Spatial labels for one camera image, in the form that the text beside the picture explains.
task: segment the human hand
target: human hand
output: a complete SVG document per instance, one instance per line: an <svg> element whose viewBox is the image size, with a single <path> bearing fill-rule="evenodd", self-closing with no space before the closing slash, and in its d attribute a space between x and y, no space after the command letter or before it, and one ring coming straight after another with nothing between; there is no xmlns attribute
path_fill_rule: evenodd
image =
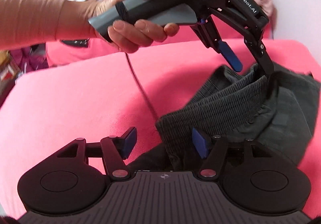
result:
<svg viewBox="0 0 321 224"><path fill-rule="evenodd" d="M99 0L93 16L106 12L121 1L123 0ZM168 36L176 35L178 31L179 26L176 24L170 23L163 28L147 20L138 20L134 25L116 20L108 28L112 45L126 53L134 53L140 47L150 46L154 41L163 42Z"/></svg>

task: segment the black cable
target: black cable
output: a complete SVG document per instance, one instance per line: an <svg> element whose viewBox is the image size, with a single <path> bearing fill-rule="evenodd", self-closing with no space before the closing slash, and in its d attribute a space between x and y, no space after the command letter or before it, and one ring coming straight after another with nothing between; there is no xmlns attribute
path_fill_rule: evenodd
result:
<svg viewBox="0 0 321 224"><path fill-rule="evenodd" d="M131 71L131 73L132 73L132 76L133 76L135 82L136 82L136 85L137 85L139 91L141 92L141 94L142 94L142 96L143 96L143 98L144 98L144 101L145 101L146 105L148 106L148 109L150 110L150 112L151 112L151 114L152 114L155 122L157 122L157 121L158 121L157 112L155 111L155 108L154 108L153 105L151 104L151 102L150 102L150 100L149 100L146 92L144 91L141 83L139 82L139 80L138 80L138 78L137 78L137 75L135 74L135 71L134 71L133 65L132 65L132 63L131 63L131 61L130 61L130 59L129 59L128 53L125 53L125 55L126 55L126 59L127 59L127 63L128 63L129 69L130 69L130 71Z"/></svg>

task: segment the screw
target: screw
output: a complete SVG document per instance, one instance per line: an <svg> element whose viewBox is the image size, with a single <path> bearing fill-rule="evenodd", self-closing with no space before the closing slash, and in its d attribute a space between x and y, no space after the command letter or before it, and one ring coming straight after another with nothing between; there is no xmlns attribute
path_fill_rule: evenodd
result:
<svg viewBox="0 0 321 224"><path fill-rule="evenodd" d="M216 175L216 171L211 170L211 169L205 169L201 171L201 175L206 178L211 178Z"/></svg>
<svg viewBox="0 0 321 224"><path fill-rule="evenodd" d="M113 176L116 178L124 178L128 175L128 171L126 170L116 170L113 171Z"/></svg>

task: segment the pink tablecloth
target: pink tablecloth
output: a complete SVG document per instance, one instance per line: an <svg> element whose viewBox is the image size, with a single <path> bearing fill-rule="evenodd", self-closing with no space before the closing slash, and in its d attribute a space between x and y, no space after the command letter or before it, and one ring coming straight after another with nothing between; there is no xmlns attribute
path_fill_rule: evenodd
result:
<svg viewBox="0 0 321 224"><path fill-rule="evenodd" d="M245 64L254 62L243 40L229 40ZM297 72L312 72L321 80L320 66L301 44L265 40L272 59ZM159 115L184 106L222 63L221 55L201 42L182 42L139 50L131 55L134 69ZM312 182L305 212L321 214L321 117L300 165ZM160 142L153 119L130 74L123 53L80 61L24 75L0 110L0 202L14 217L24 213L17 194L20 176L77 137L97 142L138 129L130 159ZM102 164L91 164L103 170Z"/></svg>

